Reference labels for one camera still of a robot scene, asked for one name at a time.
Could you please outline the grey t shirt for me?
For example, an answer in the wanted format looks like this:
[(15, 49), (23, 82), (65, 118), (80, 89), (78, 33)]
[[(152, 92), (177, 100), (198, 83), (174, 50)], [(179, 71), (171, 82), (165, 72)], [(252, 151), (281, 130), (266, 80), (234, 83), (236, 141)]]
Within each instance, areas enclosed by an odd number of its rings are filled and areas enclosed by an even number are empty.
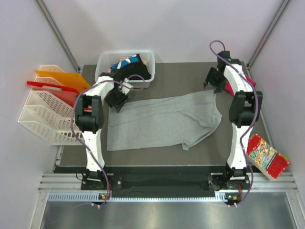
[(108, 151), (181, 145), (183, 150), (210, 136), (222, 115), (213, 90), (129, 102), (109, 111)]

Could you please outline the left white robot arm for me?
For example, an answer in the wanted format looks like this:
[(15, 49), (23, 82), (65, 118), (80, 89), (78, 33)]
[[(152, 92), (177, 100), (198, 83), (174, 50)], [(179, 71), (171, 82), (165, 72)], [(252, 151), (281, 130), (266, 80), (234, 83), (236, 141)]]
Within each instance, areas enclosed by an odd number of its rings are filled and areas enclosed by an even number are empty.
[(129, 77), (120, 70), (101, 73), (96, 83), (79, 93), (72, 110), (71, 131), (86, 150), (87, 164), (83, 190), (110, 190), (102, 156), (101, 132), (104, 125), (103, 103), (120, 111), (127, 102)]

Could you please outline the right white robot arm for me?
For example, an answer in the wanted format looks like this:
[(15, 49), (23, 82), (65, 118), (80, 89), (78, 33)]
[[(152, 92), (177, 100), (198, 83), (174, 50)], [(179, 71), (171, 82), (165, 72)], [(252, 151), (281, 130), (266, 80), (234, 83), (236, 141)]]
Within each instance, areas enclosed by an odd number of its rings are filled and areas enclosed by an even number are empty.
[(232, 59), (229, 51), (221, 51), (216, 56), (217, 68), (210, 68), (203, 86), (211, 85), (215, 88), (214, 92), (219, 93), (228, 83), (233, 90), (234, 97), (228, 114), (233, 128), (231, 151), (225, 165), (222, 184), (217, 187), (232, 189), (249, 182), (245, 153), (250, 133), (259, 118), (263, 94), (256, 91), (246, 79), (239, 59)]

